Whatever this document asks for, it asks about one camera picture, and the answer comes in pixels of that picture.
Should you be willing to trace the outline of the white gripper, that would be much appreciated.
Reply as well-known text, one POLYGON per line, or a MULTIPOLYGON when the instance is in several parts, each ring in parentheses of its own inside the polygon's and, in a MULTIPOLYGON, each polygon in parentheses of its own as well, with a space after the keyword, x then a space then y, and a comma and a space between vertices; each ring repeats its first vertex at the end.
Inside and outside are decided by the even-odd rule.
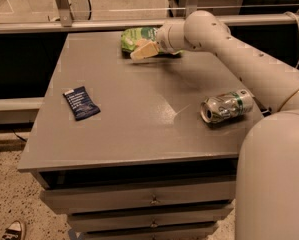
POLYGON ((166 21, 157 30, 157 43, 152 40, 139 40, 136 49, 130 54, 131 59, 137 61, 156 56, 159 53, 159 48, 164 53, 170 54, 175 54, 181 50, 190 51, 192 45, 185 38, 184 23, 184 20, 166 21))

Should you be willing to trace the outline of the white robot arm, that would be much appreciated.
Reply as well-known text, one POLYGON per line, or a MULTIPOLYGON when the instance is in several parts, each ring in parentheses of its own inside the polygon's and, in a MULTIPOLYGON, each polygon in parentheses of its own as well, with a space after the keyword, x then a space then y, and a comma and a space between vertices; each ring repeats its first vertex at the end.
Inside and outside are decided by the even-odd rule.
POLYGON ((237 39, 207 11, 166 21, 131 58, 159 51, 208 52, 270 110, 241 144, 235 193, 235 240, 299 240, 299 69, 237 39))

